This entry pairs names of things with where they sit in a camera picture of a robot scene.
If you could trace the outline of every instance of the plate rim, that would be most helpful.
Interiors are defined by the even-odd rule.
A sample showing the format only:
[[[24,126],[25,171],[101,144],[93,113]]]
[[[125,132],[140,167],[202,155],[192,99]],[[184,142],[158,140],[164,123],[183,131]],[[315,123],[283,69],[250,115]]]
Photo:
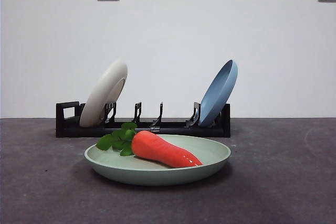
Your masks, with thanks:
[[[192,137],[192,138],[200,138],[200,139],[203,139],[203,140],[208,140],[210,142],[215,142],[219,145],[222,145],[224,148],[226,148],[228,150],[228,155],[225,157],[225,158],[221,158],[220,160],[216,161],[216,162],[213,162],[213,163],[210,163],[210,164],[207,164],[207,165],[199,165],[199,166],[189,166],[189,167],[181,167],[181,168],[156,168],[156,169],[139,169],[139,168],[134,168],[134,169],[130,169],[130,168],[122,168],[122,167],[116,167],[116,166],[111,166],[111,165],[105,165],[105,164],[101,164],[99,162],[96,162],[95,160],[93,160],[92,158],[90,158],[88,156],[88,152],[89,150],[91,150],[93,147],[96,146],[96,144],[93,144],[91,145],[90,147],[88,147],[85,152],[84,152],[84,156],[85,158],[87,159],[87,161],[89,162],[92,162],[96,165],[100,165],[100,166],[104,166],[104,167],[107,167],[107,168],[112,168],[112,169],[119,169],[119,170],[132,170],[132,171],[140,171],[140,172],[167,172],[167,171],[171,171],[171,170],[187,170],[187,169],[196,169],[196,168],[201,168],[201,167],[207,167],[207,166],[212,166],[212,165],[215,165],[215,164],[218,164],[220,162],[223,162],[225,160],[228,160],[231,156],[231,150],[228,146],[226,146],[225,144],[223,143],[220,143],[218,141],[215,141],[215,140],[211,140],[211,139],[207,139],[207,138],[203,138],[203,137],[197,137],[197,136],[186,136],[186,135],[171,135],[171,134],[158,134],[158,136],[183,136],[183,137]]]

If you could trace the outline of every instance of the dish rack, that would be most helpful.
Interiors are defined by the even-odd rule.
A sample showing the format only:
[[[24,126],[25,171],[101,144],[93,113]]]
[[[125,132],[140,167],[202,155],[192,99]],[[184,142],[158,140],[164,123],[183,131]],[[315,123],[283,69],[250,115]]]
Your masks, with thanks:
[[[134,118],[115,118],[117,103],[105,104],[102,122],[94,127],[80,127],[79,121],[85,103],[64,102],[56,104],[56,137],[102,137],[120,129],[124,122],[134,122],[138,131],[150,131],[155,134],[173,134],[207,137],[230,137],[230,104],[226,103],[217,118],[209,127],[199,127],[201,104],[194,102],[193,115],[187,120],[178,118],[162,118],[163,103],[160,104],[160,115],[157,119],[140,118],[141,102],[134,106]],[[75,108],[75,115],[64,117],[64,109]]]

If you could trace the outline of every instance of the green plate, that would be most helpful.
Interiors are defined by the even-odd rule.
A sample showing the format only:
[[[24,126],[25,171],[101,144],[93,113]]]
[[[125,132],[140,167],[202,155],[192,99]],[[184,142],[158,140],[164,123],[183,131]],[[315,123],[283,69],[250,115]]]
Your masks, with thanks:
[[[166,186],[206,178],[219,171],[231,154],[226,145],[206,138],[159,136],[171,144],[190,151],[203,165],[170,168],[159,162],[136,156],[122,157],[119,151],[113,149],[101,151],[95,145],[85,150],[85,158],[97,173],[111,180],[133,185]]]

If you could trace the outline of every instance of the orange carrot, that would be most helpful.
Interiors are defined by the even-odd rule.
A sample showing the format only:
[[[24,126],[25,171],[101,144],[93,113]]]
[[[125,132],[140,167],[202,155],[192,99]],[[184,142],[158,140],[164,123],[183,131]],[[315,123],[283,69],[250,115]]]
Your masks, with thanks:
[[[138,132],[132,140],[133,153],[174,168],[202,165],[191,152],[168,143],[149,131]]]

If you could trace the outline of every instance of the toy carrot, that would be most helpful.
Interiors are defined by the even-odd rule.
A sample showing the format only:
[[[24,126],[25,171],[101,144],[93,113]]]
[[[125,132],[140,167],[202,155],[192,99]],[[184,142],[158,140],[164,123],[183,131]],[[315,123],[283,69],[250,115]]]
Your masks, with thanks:
[[[120,150],[120,156],[159,161],[174,168],[202,165],[191,152],[173,145],[149,131],[136,132],[135,123],[123,123],[121,129],[100,138],[96,147],[106,151],[110,147]]]
[[[191,152],[173,145],[149,131],[140,131],[132,140],[133,153],[174,168],[202,165]]]

